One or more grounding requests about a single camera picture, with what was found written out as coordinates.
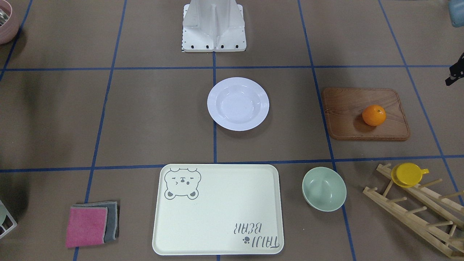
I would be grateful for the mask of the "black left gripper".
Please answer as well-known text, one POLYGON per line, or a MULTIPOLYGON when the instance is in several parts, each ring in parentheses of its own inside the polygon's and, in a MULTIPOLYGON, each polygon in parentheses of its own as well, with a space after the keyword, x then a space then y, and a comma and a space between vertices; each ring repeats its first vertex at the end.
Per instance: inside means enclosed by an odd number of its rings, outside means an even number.
POLYGON ((464 53, 456 63, 449 67, 449 77, 445 80, 446 86, 454 84, 459 79, 464 77, 464 53))

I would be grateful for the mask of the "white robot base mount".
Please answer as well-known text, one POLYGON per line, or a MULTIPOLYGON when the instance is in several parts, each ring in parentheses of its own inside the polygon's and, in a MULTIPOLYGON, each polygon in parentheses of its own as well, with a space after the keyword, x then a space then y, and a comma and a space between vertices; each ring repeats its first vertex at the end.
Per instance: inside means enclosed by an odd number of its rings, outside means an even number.
POLYGON ((184 52, 247 49, 244 10, 235 0, 192 0, 183 7, 182 25, 184 52))

